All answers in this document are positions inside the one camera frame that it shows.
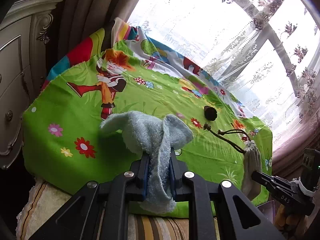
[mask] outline bedspread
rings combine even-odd
[[[263,172],[271,174],[272,133],[231,93],[141,28],[117,19],[112,33],[112,49],[100,51],[100,29],[58,62],[46,88],[24,113],[28,171],[70,194],[89,180],[112,180],[138,157],[126,149],[120,130],[105,138],[99,124],[112,113],[137,110],[159,118],[175,114],[191,128],[194,140],[175,152],[206,180],[228,179],[240,188],[243,155],[203,130],[205,122],[215,131],[245,130],[261,153]],[[204,106],[217,110],[215,121],[205,119]],[[242,147],[247,140],[237,134],[225,137]],[[253,202],[261,204],[267,198],[262,187]],[[131,211],[148,214],[136,203]],[[173,212],[162,215],[188,217],[188,203],[178,203]]]

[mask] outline white dot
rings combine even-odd
[[[85,151],[88,149],[87,145],[85,145],[84,143],[80,144],[80,147]]]

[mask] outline orange hair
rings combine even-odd
[[[110,61],[127,70],[135,70],[133,66],[128,64],[129,57],[121,50],[107,49],[105,53],[105,59],[106,61]]]

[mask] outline sheer lace curtain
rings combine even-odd
[[[320,31],[300,0],[139,0],[129,18],[209,72],[273,132],[274,171],[320,125]]]

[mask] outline cartoon boy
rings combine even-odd
[[[106,61],[106,70],[103,70],[103,60]],[[122,51],[107,49],[106,53],[97,61],[96,69],[98,71],[98,83],[92,86],[76,85],[67,82],[80,97],[89,91],[101,91],[102,111],[101,119],[105,120],[112,114],[112,108],[116,107],[113,100],[115,99],[116,92],[122,92],[127,82],[121,75],[122,72],[135,70],[134,67],[128,64],[128,56]]]

